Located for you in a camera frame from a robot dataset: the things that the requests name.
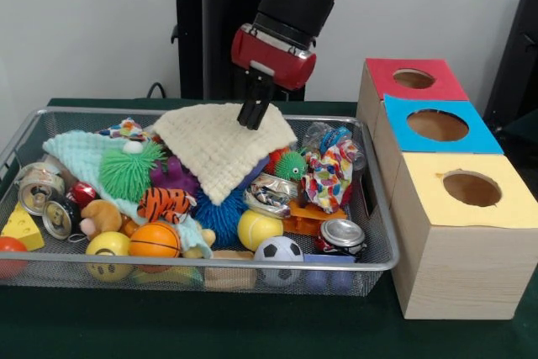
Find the red box lid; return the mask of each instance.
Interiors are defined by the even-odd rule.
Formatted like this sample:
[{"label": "red box lid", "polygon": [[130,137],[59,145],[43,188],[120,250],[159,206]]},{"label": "red box lid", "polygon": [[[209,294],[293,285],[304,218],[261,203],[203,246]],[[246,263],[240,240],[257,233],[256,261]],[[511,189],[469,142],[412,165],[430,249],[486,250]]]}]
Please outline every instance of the red box lid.
[{"label": "red box lid", "polygon": [[382,100],[385,94],[412,100],[468,100],[446,61],[367,59],[367,66]]}]

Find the red robot arm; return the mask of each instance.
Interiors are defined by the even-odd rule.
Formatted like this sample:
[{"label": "red robot arm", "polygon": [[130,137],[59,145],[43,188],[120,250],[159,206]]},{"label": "red robot arm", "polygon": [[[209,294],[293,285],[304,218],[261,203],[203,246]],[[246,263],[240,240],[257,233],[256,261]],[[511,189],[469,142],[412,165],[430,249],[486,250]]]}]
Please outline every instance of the red robot arm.
[{"label": "red robot arm", "polygon": [[238,120],[258,129],[276,89],[293,91],[312,75],[310,51],[335,0],[261,0],[253,24],[244,24],[232,44],[232,61],[248,76],[249,94]]}]

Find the metal basket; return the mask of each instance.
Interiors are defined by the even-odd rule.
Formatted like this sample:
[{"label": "metal basket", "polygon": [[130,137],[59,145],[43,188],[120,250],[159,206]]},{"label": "metal basket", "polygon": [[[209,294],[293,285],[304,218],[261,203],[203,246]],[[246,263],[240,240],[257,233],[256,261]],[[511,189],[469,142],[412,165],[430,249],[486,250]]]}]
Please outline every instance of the metal basket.
[{"label": "metal basket", "polygon": [[[13,175],[19,167],[40,159],[41,146],[49,138],[74,129],[94,132],[107,128],[130,116],[143,126],[153,124],[162,111],[130,111],[96,108],[44,108],[31,114],[21,125],[7,148],[0,155],[0,224],[5,224],[17,203],[17,188]],[[53,288],[117,288],[138,290],[213,291],[219,290],[205,282],[206,272],[218,270],[220,277],[235,281],[234,292],[241,293],[287,293],[287,294],[348,294],[366,296],[370,293],[384,271],[393,268],[399,259],[398,245],[388,204],[382,188],[379,168],[367,130],[356,119],[342,117],[287,116],[287,121],[301,140],[306,129],[315,121],[323,121],[334,127],[346,126],[353,133],[354,141],[364,146],[368,168],[362,178],[354,178],[354,193],[345,207],[349,219],[359,224],[366,233],[367,248],[359,262],[354,264],[323,264],[310,262],[261,262],[231,260],[188,260],[184,258],[161,259],[135,256],[87,256],[87,243],[70,243],[56,240],[43,228],[41,218],[35,218],[41,228],[45,247],[35,252],[3,253],[0,260],[0,277],[13,261],[26,261],[28,265],[16,277],[0,280],[0,285],[19,285]],[[314,252],[314,238],[289,235],[305,253]],[[115,265],[125,264],[166,266],[169,269],[160,276],[147,276],[133,271],[119,282],[101,282],[91,276],[87,266],[112,271]],[[287,271],[297,280],[289,286],[270,287],[260,278],[266,270]],[[323,271],[328,279],[326,288],[311,288],[307,277],[311,271]],[[246,274],[259,274],[256,285],[246,280]],[[352,287],[347,290],[331,287],[331,278],[348,272]]]}]

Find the black cable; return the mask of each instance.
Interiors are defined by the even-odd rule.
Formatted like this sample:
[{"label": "black cable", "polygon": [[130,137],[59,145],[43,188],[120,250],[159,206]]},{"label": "black cable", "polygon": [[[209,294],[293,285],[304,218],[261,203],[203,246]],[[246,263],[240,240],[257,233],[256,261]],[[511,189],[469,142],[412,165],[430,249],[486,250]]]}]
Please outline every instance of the black cable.
[{"label": "black cable", "polygon": [[158,88],[159,90],[161,90],[161,96],[163,98],[166,98],[166,91],[165,91],[165,88],[162,86],[162,84],[160,84],[159,82],[155,82],[151,85],[150,87],[150,91],[148,92],[148,95],[145,96],[146,98],[151,98],[151,96],[153,95],[153,91]]}]

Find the stacked wooden boxes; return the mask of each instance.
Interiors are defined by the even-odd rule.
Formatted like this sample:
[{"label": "stacked wooden boxes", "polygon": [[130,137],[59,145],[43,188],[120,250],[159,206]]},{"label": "stacked wooden boxes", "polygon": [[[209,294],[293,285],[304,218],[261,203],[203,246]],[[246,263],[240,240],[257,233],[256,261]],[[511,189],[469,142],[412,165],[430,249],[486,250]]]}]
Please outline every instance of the stacked wooden boxes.
[{"label": "stacked wooden boxes", "polygon": [[538,262],[538,203],[444,61],[367,60],[406,319],[510,319]]}]

